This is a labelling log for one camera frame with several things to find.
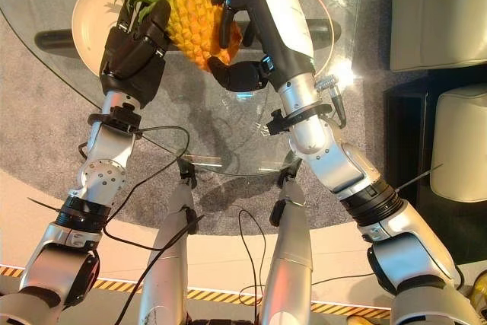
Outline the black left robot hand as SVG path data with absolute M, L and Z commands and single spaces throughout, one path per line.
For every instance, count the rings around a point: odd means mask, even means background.
M 165 33 L 171 7 L 160 0 L 136 11 L 124 2 L 105 43 L 99 79 L 105 94 L 124 93 L 141 108 L 152 102 L 164 73 L 170 40 Z

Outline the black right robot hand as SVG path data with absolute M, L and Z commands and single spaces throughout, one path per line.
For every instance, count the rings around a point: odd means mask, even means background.
M 260 41 L 264 57 L 259 61 L 224 64 L 208 59 L 216 81 L 232 92 L 256 91 L 270 83 L 275 90 L 293 77 L 313 73 L 314 49 L 306 18 L 298 0 L 211 0 L 222 7 L 218 44 L 227 49 L 234 16 L 246 11 L 250 18 L 243 44 Z

